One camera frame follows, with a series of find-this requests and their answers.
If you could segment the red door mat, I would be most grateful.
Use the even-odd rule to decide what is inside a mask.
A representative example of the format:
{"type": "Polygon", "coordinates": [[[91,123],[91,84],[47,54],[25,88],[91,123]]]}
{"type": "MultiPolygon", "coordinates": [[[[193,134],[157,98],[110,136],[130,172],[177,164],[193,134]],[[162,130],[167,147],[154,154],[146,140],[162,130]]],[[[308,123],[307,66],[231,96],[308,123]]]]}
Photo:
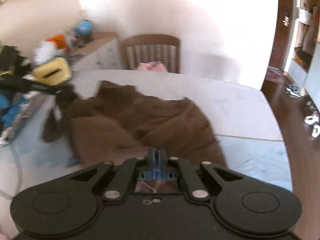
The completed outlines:
{"type": "Polygon", "coordinates": [[[287,76],[279,68],[268,66],[266,76],[266,81],[275,82],[281,85],[289,85],[290,81],[287,76]]]}

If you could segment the blue globe toy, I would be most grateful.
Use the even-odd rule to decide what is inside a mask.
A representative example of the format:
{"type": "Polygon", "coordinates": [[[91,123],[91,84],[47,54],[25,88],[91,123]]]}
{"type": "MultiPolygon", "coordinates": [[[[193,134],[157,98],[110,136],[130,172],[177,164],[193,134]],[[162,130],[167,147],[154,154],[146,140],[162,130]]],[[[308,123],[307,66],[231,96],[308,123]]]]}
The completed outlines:
{"type": "Polygon", "coordinates": [[[92,22],[88,20],[83,20],[76,26],[75,33],[77,36],[91,35],[93,33],[92,22]]]}

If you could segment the blue sneakers pair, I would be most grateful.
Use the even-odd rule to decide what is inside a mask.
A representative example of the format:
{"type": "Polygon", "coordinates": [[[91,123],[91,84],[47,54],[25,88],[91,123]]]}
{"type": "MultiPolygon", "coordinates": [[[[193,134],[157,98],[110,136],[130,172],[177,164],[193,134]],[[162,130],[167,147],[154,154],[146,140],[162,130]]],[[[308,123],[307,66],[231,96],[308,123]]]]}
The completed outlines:
{"type": "Polygon", "coordinates": [[[295,84],[289,84],[286,87],[286,91],[294,97],[300,98],[302,96],[300,88],[295,84]]]}

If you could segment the brown t-shirt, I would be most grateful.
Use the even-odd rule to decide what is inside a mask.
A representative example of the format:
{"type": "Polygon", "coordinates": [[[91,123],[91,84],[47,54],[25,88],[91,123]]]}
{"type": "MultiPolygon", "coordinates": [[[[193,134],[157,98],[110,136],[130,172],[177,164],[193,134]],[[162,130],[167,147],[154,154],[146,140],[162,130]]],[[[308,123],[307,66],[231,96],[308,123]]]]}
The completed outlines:
{"type": "Polygon", "coordinates": [[[169,157],[192,164],[226,161],[209,120],[190,99],[163,100],[139,93],[134,86],[101,81],[97,94],[82,99],[72,86],[58,94],[42,139],[66,137],[74,159],[84,166],[110,160],[116,165],[163,148],[169,157]]]}

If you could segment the pink item on chair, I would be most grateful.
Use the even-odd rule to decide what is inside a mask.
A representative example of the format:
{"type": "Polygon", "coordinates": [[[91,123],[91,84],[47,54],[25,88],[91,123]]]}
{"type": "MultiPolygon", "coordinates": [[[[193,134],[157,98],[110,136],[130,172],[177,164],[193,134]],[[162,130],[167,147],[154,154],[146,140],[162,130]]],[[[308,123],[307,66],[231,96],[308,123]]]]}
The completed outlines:
{"type": "Polygon", "coordinates": [[[136,68],[138,71],[167,73],[168,70],[162,61],[141,62],[136,68]]]}

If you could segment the dark wooden door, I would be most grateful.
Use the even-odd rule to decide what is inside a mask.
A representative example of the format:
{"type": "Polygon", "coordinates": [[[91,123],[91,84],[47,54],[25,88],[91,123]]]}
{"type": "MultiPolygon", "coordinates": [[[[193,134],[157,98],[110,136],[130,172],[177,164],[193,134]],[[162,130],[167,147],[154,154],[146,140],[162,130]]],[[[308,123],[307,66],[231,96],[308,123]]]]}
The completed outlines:
{"type": "Polygon", "coordinates": [[[284,70],[293,32],[293,7],[296,0],[278,0],[276,31],[269,66],[284,70]]]}

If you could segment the white slippers pair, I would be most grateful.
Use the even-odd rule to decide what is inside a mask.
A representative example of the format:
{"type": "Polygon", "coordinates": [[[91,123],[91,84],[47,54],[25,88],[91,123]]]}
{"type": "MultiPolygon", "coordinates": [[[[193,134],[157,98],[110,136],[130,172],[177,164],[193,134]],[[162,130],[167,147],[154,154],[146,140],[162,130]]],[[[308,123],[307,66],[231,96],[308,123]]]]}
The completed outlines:
{"type": "Polygon", "coordinates": [[[313,127],[311,136],[312,136],[313,138],[319,137],[319,135],[320,135],[319,116],[317,116],[317,115],[307,115],[307,116],[304,118],[304,122],[305,122],[307,125],[310,125],[310,126],[313,127]]]}

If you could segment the far wooden chair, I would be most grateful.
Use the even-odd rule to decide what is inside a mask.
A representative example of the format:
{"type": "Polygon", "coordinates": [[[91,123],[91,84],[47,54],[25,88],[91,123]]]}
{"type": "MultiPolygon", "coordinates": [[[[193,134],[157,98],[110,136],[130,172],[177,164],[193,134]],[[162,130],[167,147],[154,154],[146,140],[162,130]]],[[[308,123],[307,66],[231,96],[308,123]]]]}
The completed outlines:
{"type": "Polygon", "coordinates": [[[140,34],[120,42],[119,49],[126,70],[136,69],[142,62],[161,61],[168,72],[180,74],[179,38],[165,34],[140,34]]]}

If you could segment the yellow tissue box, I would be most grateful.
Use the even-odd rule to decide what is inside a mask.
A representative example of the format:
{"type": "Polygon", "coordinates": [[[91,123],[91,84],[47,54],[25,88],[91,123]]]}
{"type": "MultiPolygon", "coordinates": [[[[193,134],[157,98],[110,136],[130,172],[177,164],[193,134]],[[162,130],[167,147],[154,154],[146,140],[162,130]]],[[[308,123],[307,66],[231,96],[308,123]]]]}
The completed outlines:
{"type": "Polygon", "coordinates": [[[72,76],[68,61],[64,57],[56,57],[33,70],[33,77],[39,83],[56,86],[68,81],[72,76]]]}

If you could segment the wooden sideboard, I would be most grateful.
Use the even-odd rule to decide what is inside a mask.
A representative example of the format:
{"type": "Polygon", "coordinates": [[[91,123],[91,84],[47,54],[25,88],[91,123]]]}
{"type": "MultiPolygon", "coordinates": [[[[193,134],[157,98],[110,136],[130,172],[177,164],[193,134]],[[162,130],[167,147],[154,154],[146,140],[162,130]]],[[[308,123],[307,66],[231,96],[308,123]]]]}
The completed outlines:
{"type": "Polygon", "coordinates": [[[72,51],[73,72],[81,70],[122,70],[119,35],[115,32],[97,32],[93,40],[72,51]]]}

